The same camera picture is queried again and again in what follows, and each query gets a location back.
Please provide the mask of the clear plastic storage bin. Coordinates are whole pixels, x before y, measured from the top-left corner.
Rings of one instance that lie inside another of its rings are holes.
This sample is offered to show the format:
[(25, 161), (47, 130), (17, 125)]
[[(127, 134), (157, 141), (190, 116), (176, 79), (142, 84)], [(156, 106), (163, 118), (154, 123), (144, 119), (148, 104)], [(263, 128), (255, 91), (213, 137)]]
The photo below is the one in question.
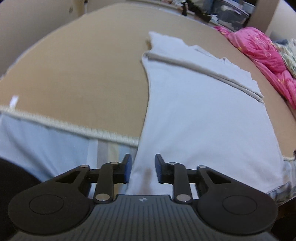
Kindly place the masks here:
[(219, 25), (234, 32), (243, 28), (249, 20), (249, 14), (231, 1), (214, 1), (212, 15), (217, 16)]

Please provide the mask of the white t-shirt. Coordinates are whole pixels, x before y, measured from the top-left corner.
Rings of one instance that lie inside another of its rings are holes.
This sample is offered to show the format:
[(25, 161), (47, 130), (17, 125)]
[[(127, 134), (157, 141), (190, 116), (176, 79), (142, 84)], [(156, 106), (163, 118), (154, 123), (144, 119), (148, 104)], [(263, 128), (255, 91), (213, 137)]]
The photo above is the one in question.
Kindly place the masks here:
[(142, 56), (149, 105), (127, 194), (171, 194), (154, 157), (208, 166), (264, 193), (290, 184), (278, 141), (251, 75), (183, 40), (149, 33)]

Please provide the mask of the pink quilt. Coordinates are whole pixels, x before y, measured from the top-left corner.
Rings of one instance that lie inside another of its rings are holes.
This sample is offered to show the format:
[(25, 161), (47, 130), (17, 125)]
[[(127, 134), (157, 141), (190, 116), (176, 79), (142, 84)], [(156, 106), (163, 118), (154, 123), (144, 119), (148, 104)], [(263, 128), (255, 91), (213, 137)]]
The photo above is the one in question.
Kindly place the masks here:
[(231, 32), (225, 27), (214, 27), (235, 48), (246, 55), (266, 77), (274, 89), (295, 108), (295, 78), (291, 75), (272, 40), (253, 27)]

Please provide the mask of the wooden wardrobe panel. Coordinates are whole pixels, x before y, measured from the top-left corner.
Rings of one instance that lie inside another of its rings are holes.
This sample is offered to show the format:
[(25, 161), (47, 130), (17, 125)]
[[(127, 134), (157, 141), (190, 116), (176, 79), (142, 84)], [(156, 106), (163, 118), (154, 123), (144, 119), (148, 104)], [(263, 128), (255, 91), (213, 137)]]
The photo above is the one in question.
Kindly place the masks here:
[(255, 10), (251, 15), (247, 27), (254, 27), (270, 36), (270, 24), (274, 14), (280, 4), (280, 0), (260, 0), (257, 1)]

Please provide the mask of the pile of dark clothes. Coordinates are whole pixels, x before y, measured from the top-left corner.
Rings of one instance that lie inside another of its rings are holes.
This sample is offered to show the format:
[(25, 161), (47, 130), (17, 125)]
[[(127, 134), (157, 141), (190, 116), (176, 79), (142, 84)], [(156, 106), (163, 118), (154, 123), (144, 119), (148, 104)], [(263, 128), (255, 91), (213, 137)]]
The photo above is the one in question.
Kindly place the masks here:
[(187, 12), (191, 11), (193, 12), (196, 16), (201, 18), (205, 22), (210, 22), (211, 16), (202, 12), (202, 10), (196, 6), (192, 1), (186, 0), (186, 1), (181, 1), (182, 4), (182, 15), (187, 16)]

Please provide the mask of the floral white quilt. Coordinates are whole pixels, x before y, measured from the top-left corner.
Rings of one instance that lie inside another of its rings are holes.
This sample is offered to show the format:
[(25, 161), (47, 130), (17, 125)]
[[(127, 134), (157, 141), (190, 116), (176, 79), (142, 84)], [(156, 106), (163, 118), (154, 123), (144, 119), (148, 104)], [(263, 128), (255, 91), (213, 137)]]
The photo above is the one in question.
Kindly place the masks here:
[(295, 39), (284, 39), (274, 42), (274, 45), (282, 57), (287, 69), (295, 78)]

